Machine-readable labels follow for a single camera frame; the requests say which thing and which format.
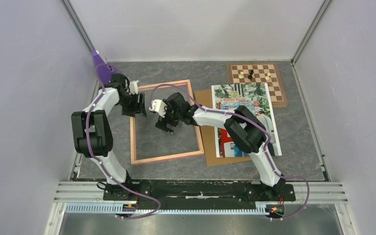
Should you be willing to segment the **wooden picture frame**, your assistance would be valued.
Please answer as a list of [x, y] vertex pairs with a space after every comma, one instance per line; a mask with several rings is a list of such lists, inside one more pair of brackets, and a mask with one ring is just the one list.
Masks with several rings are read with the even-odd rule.
[[[187, 93], [188, 96], [193, 97], [193, 90], [191, 86], [191, 82], [189, 79], [186, 80], [180, 80], [180, 81], [172, 81], [168, 83], [158, 83], [158, 84], [152, 84], [152, 85], [143, 85], [139, 86], [139, 93], [142, 91], [150, 91], [154, 90], [155, 88], [159, 88], [161, 85], [168, 84], [168, 85], [174, 85], [176, 88], [182, 88], [184, 86], [187, 87]], [[135, 118], [130, 118], [130, 160], [132, 165], [139, 165], [139, 164], [146, 164], [146, 163], [153, 163], [158, 161], [164, 161], [164, 160], [172, 160], [172, 159], [178, 159], [183, 157], [194, 157], [198, 155], [203, 155], [205, 153], [204, 147], [203, 147], [203, 141], [201, 137], [201, 131], [200, 127], [195, 127], [196, 132], [196, 140], [198, 144], [199, 150], [197, 151], [191, 151], [191, 152], [185, 152], [185, 153], [179, 153], [179, 154], [172, 154], [172, 155], [165, 155], [165, 156], [159, 156], [159, 157], [153, 157], [149, 159], [137, 159], [137, 150], [136, 150], [136, 123]]]

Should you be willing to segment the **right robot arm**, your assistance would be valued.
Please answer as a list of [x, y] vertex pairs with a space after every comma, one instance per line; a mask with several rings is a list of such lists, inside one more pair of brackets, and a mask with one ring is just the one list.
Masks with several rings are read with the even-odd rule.
[[179, 122], [194, 126], [212, 126], [224, 129], [235, 146], [247, 153], [260, 175], [263, 194], [275, 200], [283, 193], [286, 179], [275, 166], [269, 152], [270, 134], [263, 124], [245, 106], [236, 109], [219, 110], [200, 105], [191, 105], [180, 93], [174, 93], [167, 99], [151, 101], [150, 112], [159, 115], [156, 127], [173, 133], [168, 126], [177, 126]]

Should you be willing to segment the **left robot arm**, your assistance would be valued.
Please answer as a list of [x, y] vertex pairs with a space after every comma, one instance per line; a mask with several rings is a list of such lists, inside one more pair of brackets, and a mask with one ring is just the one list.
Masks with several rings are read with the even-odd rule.
[[144, 93], [138, 81], [114, 73], [107, 84], [101, 84], [96, 97], [82, 111], [71, 115], [74, 148], [94, 162], [106, 178], [102, 189], [116, 193], [123, 200], [135, 193], [128, 171], [121, 166], [113, 151], [113, 134], [108, 115], [114, 106], [122, 107], [124, 116], [146, 116]]

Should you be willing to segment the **colourful printed photo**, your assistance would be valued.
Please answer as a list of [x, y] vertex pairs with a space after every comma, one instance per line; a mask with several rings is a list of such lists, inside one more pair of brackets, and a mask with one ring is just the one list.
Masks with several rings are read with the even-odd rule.
[[[281, 156], [282, 150], [279, 142], [273, 106], [269, 97], [267, 85], [260, 84], [230, 84], [213, 85], [211, 87], [213, 108], [223, 111], [234, 111], [243, 105], [256, 116], [263, 124], [271, 139], [268, 145], [271, 156]], [[216, 156], [218, 158], [248, 157], [233, 142], [226, 130], [215, 128]]]

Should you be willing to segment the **brown cardboard backing board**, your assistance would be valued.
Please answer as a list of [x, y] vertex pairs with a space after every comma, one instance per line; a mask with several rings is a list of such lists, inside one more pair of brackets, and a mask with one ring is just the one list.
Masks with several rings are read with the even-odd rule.
[[[201, 109], [204, 106], [207, 109], [208, 114], [218, 114], [223, 116], [222, 122], [217, 122], [217, 124], [212, 124], [211, 127], [201, 127], [201, 135], [203, 138], [203, 145], [204, 151], [206, 156], [207, 166], [215, 166], [215, 165], [224, 165], [224, 164], [231, 164], [231, 163], [239, 163], [245, 161], [253, 161], [257, 168], [259, 167], [266, 167], [266, 168], [273, 168], [274, 163], [270, 163], [272, 161], [271, 157], [269, 156], [269, 152], [267, 150], [267, 143], [265, 142], [267, 138], [269, 138], [268, 132], [264, 129], [264, 127], [257, 122], [256, 118], [250, 119], [241, 115], [240, 113], [235, 113], [234, 111], [225, 111], [225, 110], [217, 110], [209, 108], [208, 105], [212, 104], [212, 95], [211, 90], [201, 90], [195, 92], [195, 98], [193, 102], [199, 105]], [[223, 128], [225, 123], [225, 119], [234, 116], [237, 119], [246, 122], [248, 125], [253, 126], [252, 131], [258, 133], [258, 136], [262, 138], [262, 141], [258, 144], [258, 151], [250, 153], [249, 157], [235, 157], [235, 158], [218, 158], [218, 146], [216, 146], [217, 140], [215, 140], [216, 131], [214, 127]]]

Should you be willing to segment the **purple plastic wedge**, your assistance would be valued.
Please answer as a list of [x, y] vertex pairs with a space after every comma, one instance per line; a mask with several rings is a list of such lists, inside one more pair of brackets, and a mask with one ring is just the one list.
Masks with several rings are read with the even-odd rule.
[[110, 83], [112, 80], [112, 75], [114, 73], [118, 73], [119, 70], [115, 69], [112, 65], [108, 64], [104, 59], [102, 59], [97, 50], [92, 50], [91, 54], [93, 57], [94, 70], [100, 82], [103, 85]]

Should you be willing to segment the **black chess piece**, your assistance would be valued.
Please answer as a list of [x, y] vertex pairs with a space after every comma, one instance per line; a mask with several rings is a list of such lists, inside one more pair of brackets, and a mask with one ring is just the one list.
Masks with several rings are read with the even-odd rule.
[[253, 74], [254, 74], [254, 70], [249, 70], [249, 75], [248, 75], [248, 79], [251, 80], [253, 79]]

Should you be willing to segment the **wooden chessboard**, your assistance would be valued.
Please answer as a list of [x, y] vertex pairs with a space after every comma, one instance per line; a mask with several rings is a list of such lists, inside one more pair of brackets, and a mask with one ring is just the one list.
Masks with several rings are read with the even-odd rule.
[[[281, 74], [276, 63], [257, 62], [235, 62], [226, 66], [229, 84], [260, 84], [266, 83], [269, 90], [272, 106], [275, 108], [285, 108], [288, 106], [288, 98], [284, 89]], [[253, 79], [249, 80], [249, 70], [254, 70]], [[240, 72], [244, 72], [244, 78], [238, 77]], [[271, 73], [271, 79], [266, 80], [265, 76]]]

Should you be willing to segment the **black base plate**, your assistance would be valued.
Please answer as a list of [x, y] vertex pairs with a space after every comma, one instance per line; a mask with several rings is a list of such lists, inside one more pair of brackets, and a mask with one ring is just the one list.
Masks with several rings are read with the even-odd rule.
[[126, 189], [98, 182], [104, 201], [121, 201], [127, 210], [252, 209], [256, 202], [294, 202], [295, 190], [283, 183], [270, 189], [259, 181], [131, 180]]

